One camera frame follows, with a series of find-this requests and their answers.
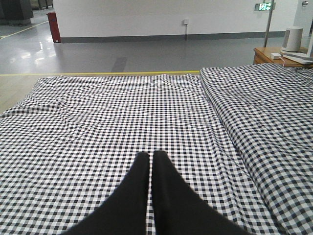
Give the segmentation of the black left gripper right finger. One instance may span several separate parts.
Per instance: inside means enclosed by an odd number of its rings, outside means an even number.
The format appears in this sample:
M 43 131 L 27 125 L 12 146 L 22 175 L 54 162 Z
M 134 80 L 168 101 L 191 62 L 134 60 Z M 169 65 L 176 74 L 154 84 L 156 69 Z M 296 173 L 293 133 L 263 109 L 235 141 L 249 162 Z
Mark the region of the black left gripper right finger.
M 183 180 L 164 151 L 153 155 L 152 202 L 158 235 L 247 234 L 208 206 Z

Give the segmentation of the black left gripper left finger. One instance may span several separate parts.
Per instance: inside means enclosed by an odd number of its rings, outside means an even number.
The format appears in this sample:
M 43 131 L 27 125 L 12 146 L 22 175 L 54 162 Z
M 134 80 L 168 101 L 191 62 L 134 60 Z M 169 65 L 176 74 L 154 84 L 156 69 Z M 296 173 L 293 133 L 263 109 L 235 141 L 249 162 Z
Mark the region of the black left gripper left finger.
M 93 213 L 65 231 L 65 235 L 144 235 L 149 187 L 149 155 L 135 160 L 112 195 Z

